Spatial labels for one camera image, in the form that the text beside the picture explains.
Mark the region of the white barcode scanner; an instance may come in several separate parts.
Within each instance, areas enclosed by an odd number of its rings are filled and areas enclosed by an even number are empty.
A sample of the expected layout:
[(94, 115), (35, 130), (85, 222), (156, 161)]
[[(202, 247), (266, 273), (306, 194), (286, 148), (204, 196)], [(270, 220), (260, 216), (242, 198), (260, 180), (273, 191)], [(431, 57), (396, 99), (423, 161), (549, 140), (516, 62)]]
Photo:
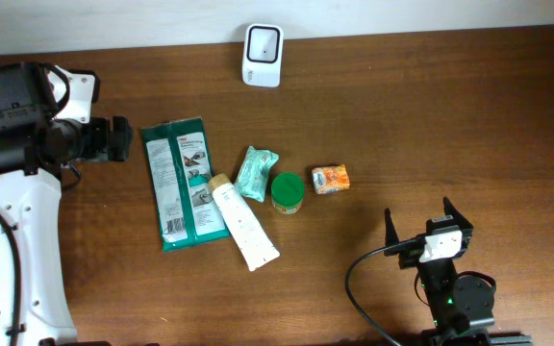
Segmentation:
[(276, 25), (254, 23), (244, 36), (241, 75), (252, 87), (277, 87), (281, 82), (284, 33)]

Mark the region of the white cream tube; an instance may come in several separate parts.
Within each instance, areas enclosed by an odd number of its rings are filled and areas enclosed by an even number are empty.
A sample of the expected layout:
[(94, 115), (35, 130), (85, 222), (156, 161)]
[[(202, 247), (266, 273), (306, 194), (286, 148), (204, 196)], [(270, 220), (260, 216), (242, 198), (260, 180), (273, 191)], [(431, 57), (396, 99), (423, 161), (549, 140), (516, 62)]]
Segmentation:
[(209, 180), (209, 188), (250, 271), (280, 257), (254, 212), (227, 176), (214, 176)]

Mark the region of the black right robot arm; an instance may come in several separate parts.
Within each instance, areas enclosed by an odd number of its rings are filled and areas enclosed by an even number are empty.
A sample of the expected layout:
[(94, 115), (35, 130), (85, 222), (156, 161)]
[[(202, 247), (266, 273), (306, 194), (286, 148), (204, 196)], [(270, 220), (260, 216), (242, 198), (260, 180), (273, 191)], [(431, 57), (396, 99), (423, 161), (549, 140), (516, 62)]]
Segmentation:
[(458, 272), (454, 261), (466, 252), (473, 225), (442, 199), (444, 215), (426, 222), (425, 232), (401, 240), (390, 210), (385, 210), (386, 255), (397, 256), (399, 267), (417, 270), (415, 282), (423, 288), (435, 328), (421, 334), (423, 345), (531, 345), (525, 334), (490, 334), (496, 280), (475, 271)]

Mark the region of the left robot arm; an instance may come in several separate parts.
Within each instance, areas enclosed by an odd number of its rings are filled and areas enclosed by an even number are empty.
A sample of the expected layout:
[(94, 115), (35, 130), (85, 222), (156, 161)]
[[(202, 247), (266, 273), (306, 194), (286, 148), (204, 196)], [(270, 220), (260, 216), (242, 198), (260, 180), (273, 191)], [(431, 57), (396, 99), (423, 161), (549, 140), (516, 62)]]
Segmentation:
[(80, 161), (126, 161), (133, 131), (95, 117), (100, 80), (52, 63), (0, 66), (0, 345), (75, 345), (59, 211)]

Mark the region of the green lid seasoning jar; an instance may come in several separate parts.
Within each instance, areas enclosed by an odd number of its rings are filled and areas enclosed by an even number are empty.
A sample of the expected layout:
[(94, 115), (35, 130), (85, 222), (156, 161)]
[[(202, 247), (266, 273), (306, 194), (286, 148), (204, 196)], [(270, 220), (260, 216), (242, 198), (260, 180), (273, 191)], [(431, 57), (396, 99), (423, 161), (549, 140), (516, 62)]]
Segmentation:
[(302, 206), (305, 187), (302, 179), (285, 172), (276, 176), (271, 184), (271, 202), (273, 208), (282, 214), (294, 214)]

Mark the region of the teal tissue pack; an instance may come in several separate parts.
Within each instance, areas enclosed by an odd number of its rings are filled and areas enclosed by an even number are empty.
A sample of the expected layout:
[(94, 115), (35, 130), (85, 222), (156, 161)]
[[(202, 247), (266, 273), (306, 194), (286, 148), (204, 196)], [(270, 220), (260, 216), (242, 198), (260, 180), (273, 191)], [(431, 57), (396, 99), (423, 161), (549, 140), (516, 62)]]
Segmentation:
[(242, 197), (264, 202), (269, 173), (279, 155), (249, 146), (234, 187)]

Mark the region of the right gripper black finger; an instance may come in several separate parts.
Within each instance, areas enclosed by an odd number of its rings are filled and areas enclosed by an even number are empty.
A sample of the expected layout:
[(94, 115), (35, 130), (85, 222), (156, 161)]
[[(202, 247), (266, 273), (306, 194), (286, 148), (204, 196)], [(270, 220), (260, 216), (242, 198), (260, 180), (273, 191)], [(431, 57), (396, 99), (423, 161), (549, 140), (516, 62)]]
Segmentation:
[(384, 252), (386, 256), (395, 256), (398, 254), (398, 249), (396, 245), (400, 242), (397, 231), (393, 224), (390, 209), (386, 208), (384, 210), (385, 216), (385, 247), (387, 250)]
[(457, 223), (463, 231), (473, 231), (473, 225), (454, 207), (451, 201), (444, 196), (442, 198), (443, 209), (446, 215), (453, 217), (453, 220)]

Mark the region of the orange tissue pack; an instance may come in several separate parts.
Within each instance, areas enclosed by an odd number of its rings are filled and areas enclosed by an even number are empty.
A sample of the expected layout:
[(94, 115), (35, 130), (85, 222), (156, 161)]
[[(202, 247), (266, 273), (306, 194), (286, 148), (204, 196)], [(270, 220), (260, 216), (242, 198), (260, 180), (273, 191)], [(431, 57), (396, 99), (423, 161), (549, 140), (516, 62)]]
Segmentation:
[(314, 168), (312, 178), (315, 192), (320, 195), (350, 188), (350, 179), (344, 164)]

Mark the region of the green wipes packet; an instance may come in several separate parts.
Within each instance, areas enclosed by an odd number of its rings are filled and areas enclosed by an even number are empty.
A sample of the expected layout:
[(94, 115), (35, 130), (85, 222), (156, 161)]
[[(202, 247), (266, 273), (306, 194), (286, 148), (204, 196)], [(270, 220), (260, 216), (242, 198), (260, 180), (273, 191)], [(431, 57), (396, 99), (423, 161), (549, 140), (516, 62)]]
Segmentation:
[(209, 188), (214, 171), (203, 119), (143, 128), (141, 139), (154, 188), (163, 251), (229, 237)]

